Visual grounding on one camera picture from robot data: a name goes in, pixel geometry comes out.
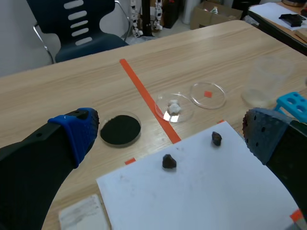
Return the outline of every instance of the clear plastic cup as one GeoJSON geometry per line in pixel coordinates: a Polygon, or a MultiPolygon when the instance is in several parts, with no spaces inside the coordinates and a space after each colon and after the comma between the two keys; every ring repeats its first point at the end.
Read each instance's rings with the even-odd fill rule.
{"type": "Polygon", "coordinates": [[[292,74],[293,64],[272,56],[262,56],[255,61],[242,98],[254,107],[268,107],[284,81],[292,74]]]}

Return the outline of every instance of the white robot figure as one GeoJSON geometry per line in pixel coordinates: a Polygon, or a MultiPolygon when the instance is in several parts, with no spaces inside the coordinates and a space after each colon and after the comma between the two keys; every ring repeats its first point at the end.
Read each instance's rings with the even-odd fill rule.
{"type": "Polygon", "coordinates": [[[163,27],[160,25],[162,17],[162,0],[155,0],[155,21],[154,21],[154,28],[156,30],[162,30],[163,27]]]}
{"type": "Polygon", "coordinates": [[[131,7],[131,20],[132,20],[132,33],[135,37],[143,35],[143,31],[138,29],[138,12],[136,10],[136,0],[130,0],[131,7]]]}

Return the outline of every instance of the white paper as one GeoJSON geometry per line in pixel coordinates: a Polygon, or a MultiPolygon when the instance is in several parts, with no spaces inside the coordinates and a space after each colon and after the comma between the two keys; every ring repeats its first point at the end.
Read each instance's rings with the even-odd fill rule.
{"type": "Polygon", "coordinates": [[[263,18],[269,19],[270,21],[279,24],[289,30],[298,30],[301,28],[307,28],[307,21],[303,21],[301,26],[298,27],[291,27],[288,23],[284,22],[283,20],[279,19],[280,15],[282,14],[297,14],[291,10],[288,10],[285,7],[277,5],[276,3],[269,2],[258,6],[252,6],[250,11],[260,15],[263,18]]]}
{"type": "Polygon", "coordinates": [[[297,205],[227,122],[97,179],[113,230],[284,230],[297,205]],[[219,147],[212,132],[221,134],[219,147]],[[164,170],[165,154],[177,161],[164,170]]]}

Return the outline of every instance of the desk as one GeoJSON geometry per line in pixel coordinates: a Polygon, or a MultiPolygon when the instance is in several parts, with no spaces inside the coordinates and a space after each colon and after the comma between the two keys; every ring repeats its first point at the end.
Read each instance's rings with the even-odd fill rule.
{"type": "Polygon", "coordinates": [[[172,124],[184,139],[219,120],[235,130],[249,109],[242,87],[255,59],[262,55],[287,58],[293,75],[278,96],[305,88],[307,57],[243,21],[187,31],[153,41],[82,57],[0,78],[0,147],[21,141],[51,117],[79,107],[93,107],[101,119],[113,111],[130,111],[142,123],[142,135],[132,146],[115,149],[97,138],[78,169],[59,189],[43,229],[59,229],[58,212],[99,194],[95,179],[135,157],[140,159],[169,145],[170,140],[118,62],[125,58],[153,98],[160,92],[189,94],[192,84],[211,81],[224,88],[226,104],[216,110],[194,106],[187,122],[172,124]]]}
{"type": "MultiPolygon", "coordinates": [[[[283,4],[282,2],[277,2],[276,4],[278,4],[278,5],[282,6],[282,7],[285,7],[285,8],[287,8],[287,9],[289,9],[289,10],[291,10],[291,11],[293,11],[293,12],[299,14],[299,15],[301,15],[301,10],[303,9],[303,7],[288,6],[288,5],[286,5],[286,4],[283,4]]],[[[289,29],[287,29],[287,28],[285,28],[285,27],[283,27],[283,26],[281,26],[281,25],[279,25],[279,24],[276,24],[276,23],[274,23],[274,22],[272,22],[271,20],[268,20],[268,19],[266,19],[266,18],[263,18],[263,19],[265,19],[265,20],[267,20],[269,23],[275,25],[277,28],[279,28],[279,29],[281,29],[282,31],[284,31],[285,33],[289,34],[291,37],[295,38],[296,40],[298,40],[298,41],[300,41],[300,42],[302,42],[302,43],[304,43],[304,44],[307,44],[303,39],[301,39],[299,36],[297,36],[297,35],[295,34],[295,31],[291,31],[291,30],[289,30],[289,29]]]]}

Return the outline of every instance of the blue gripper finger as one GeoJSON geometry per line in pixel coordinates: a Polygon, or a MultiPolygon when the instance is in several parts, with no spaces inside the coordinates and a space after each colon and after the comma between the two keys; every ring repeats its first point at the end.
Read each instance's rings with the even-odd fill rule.
{"type": "Polygon", "coordinates": [[[292,118],[277,111],[254,108],[243,118],[243,135],[249,150],[263,165],[270,160],[292,118]]]}
{"type": "Polygon", "coordinates": [[[97,137],[99,117],[92,108],[79,108],[66,115],[59,115],[48,120],[64,127],[75,159],[75,168],[83,161],[97,137]]]}

